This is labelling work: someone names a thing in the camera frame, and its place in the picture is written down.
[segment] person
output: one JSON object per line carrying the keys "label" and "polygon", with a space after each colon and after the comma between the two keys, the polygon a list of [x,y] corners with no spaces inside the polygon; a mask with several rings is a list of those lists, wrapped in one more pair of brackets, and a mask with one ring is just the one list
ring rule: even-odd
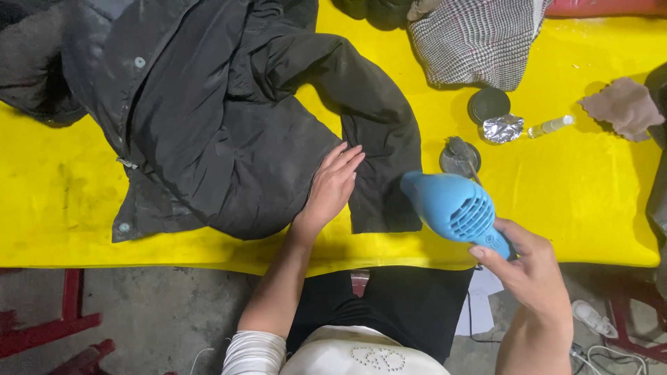
{"label": "person", "polygon": [[[374,268],[362,298],[352,293],[349,271],[305,279],[315,238],[348,202],[365,157],[361,146],[346,147],[316,172],[303,211],[241,315],[222,375],[449,374],[443,363],[472,270]],[[494,226],[520,255],[507,262],[483,246],[469,249],[520,303],[496,374],[571,374],[570,299],[551,243],[510,220]]]}

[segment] white sleeve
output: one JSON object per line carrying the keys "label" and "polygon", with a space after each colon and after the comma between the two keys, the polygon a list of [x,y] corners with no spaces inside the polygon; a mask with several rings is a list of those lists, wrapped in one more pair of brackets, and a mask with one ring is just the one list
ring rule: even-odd
{"label": "white sleeve", "polygon": [[285,340],[280,336],[238,331],[227,348],[222,375],[278,375],[286,352]]}

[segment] checkered fabric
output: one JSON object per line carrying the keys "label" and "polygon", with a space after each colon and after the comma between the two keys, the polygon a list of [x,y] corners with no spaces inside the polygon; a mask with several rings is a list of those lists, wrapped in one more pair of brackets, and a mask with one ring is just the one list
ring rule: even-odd
{"label": "checkered fabric", "polygon": [[515,90],[551,1],[443,0],[409,26],[428,82]]}

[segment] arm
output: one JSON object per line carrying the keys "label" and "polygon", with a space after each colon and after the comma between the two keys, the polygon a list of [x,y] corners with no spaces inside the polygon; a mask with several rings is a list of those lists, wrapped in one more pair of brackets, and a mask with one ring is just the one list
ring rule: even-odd
{"label": "arm", "polygon": [[303,211],[241,315],[239,331],[269,332],[287,339],[315,239],[345,207],[354,188],[354,170],[365,156],[361,146],[343,152],[347,146],[343,142],[322,161]]}
{"label": "arm", "polygon": [[521,303],[500,344],[496,375],[570,375],[572,311],[551,242],[510,220],[494,226],[521,255],[507,262],[483,246],[469,250]]}

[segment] blue hair dryer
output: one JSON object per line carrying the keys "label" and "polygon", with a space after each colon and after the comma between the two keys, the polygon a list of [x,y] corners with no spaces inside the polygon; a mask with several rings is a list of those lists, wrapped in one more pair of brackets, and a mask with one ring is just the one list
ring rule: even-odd
{"label": "blue hair dryer", "polygon": [[406,173],[401,190],[422,221],[450,241],[472,242],[510,257],[510,245],[493,227],[496,210],[481,186],[451,173]]}

